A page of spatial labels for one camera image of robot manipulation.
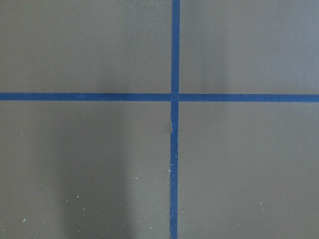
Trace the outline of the blue tape line lengthwise right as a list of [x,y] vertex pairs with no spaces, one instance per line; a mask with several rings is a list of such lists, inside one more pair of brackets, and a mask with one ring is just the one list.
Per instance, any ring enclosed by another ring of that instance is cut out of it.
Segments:
[[172,1],[171,17],[171,98],[170,98],[170,209],[169,233],[177,238],[178,228],[178,121],[179,121],[179,57],[180,1]]

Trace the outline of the blue tape line crosswise right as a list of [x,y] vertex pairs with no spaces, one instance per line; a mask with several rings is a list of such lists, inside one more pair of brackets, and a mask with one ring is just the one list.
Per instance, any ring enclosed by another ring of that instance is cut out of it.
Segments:
[[[130,101],[170,102],[172,94],[150,93],[1,93],[2,101]],[[300,94],[179,94],[180,102],[303,102],[317,103],[318,95]]]

